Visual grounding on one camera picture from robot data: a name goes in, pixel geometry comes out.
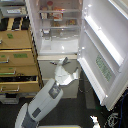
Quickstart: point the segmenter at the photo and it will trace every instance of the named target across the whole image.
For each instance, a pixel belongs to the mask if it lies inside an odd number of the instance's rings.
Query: drawer handle
[[[7,61],[0,61],[0,64],[8,63],[8,62],[9,62],[9,59],[7,59]]]
[[[14,72],[10,72],[10,73],[0,73],[0,75],[15,75],[16,74],[16,71],[14,71]]]
[[[2,86],[2,87],[1,87],[1,92],[4,92],[4,93],[6,93],[6,92],[19,92],[19,89],[20,89],[19,86],[18,86],[18,88],[17,88],[16,90],[5,90],[5,91],[4,91],[4,89],[3,89],[4,87],[5,87],[5,86]]]

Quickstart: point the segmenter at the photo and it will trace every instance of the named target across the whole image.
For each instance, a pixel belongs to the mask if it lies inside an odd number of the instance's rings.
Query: floor
[[[86,105],[86,98],[83,81],[80,81],[78,96],[76,99],[62,99],[43,120],[39,126],[46,125],[79,125],[82,128],[93,128],[90,116],[97,116],[101,128],[106,122],[107,110],[101,107],[94,94],[95,108],[89,109]],[[17,114],[24,103],[31,99],[21,98],[18,105],[3,105],[0,103],[0,128],[14,128]]]

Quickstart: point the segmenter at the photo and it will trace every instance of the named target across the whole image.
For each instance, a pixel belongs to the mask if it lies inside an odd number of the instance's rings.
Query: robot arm
[[[63,91],[59,85],[65,86],[74,79],[78,79],[78,69],[73,74],[69,74],[63,68],[63,65],[67,63],[67,60],[67,58],[62,59],[57,64],[55,80],[50,79],[29,105],[23,105],[18,114],[15,128],[36,128],[38,122],[56,107],[62,98]]]

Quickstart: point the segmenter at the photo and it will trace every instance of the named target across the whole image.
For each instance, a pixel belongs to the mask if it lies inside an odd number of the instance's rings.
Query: cable
[[[109,127],[114,128],[114,126],[118,123],[118,113],[112,113],[108,117],[108,119],[107,119],[107,121],[106,121],[106,123],[104,125],[104,128],[105,128],[105,126],[106,126],[107,123],[108,123],[108,126]]]
[[[124,98],[125,98],[125,96],[127,95],[127,93],[128,93],[128,90],[124,93],[124,96],[123,96],[123,99],[122,99],[122,103],[121,103],[121,117],[120,117],[120,122],[119,122],[119,127],[118,127],[118,128],[120,128],[120,126],[121,126],[123,102],[124,102]]]
[[[92,87],[89,88],[87,91],[82,91],[82,90],[80,89],[80,86],[79,86],[79,91],[82,92],[82,93],[88,93],[88,92],[90,92],[91,89],[92,89]]]

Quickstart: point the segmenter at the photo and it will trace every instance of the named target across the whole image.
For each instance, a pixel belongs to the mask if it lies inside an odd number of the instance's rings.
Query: white refrigerator
[[[26,0],[26,6],[39,58],[77,56],[100,104],[111,110],[128,87],[127,0]]]

